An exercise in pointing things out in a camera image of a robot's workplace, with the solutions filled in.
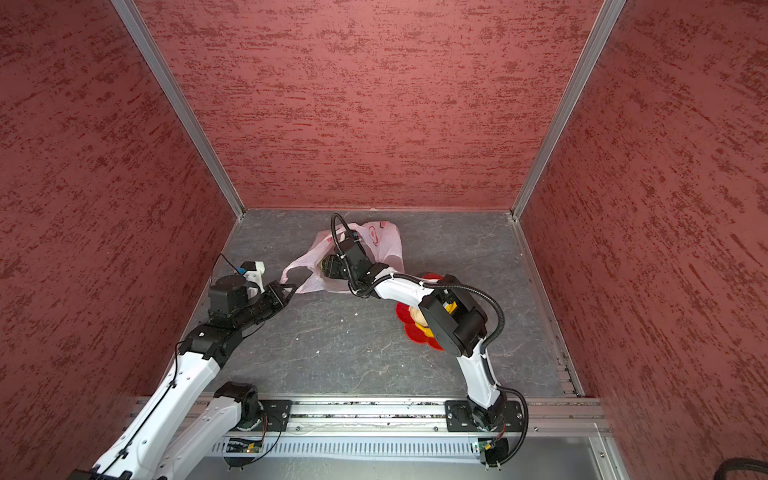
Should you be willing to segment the green fake fruit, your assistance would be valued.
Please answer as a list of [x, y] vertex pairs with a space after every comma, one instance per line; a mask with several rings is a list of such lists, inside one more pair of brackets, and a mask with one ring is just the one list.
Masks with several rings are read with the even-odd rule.
[[321, 262], [323, 275], [330, 279], [343, 279], [343, 263], [337, 255], [328, 255]]

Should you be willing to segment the beige fake fruit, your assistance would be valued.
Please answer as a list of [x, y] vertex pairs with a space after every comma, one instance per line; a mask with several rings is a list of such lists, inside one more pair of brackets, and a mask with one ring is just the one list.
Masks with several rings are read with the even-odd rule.
[[425, 327], [427, 322], [421, 310], [418, 307], [410, 307], [408, 309], [411, 319], [418, 325]]

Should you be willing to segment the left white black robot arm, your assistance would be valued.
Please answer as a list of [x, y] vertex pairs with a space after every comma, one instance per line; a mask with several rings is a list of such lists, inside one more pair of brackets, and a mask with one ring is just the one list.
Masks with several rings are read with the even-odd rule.
[[196, 327], [175, 349], [173, 365], [138, 416], [88, 470], [72, 479], [184, 479], [230, 431], [282, 432], [286, 417], [271, 415], [253, 385], [227, 382], [188, 427], [182, 425], [203, 390], [219, 374], [245, 331], [287, 307], [297, 287], [273, 281], [245, 306]]

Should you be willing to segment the pink plastic bag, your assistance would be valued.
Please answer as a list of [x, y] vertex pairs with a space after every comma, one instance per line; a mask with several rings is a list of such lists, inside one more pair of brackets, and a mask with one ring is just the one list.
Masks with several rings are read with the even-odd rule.
[[[371, 221], [362, 225], [351, 223], [350, 228], [358, 235], [366, 254], [373, 262], [380, 262], [404, 273], [403, 247], [398, 227], [388, 221]], [[291, 262], [282, 272], [282, 284], [301, 281], [297, 294], [319, 291], [329, 293], [347, 293], [347, 282], [343, 279], [328, 277], [321, 267], [322, 261], [334, 253], [334, 243], [330, 230], [319, 232], [309, 250]]]

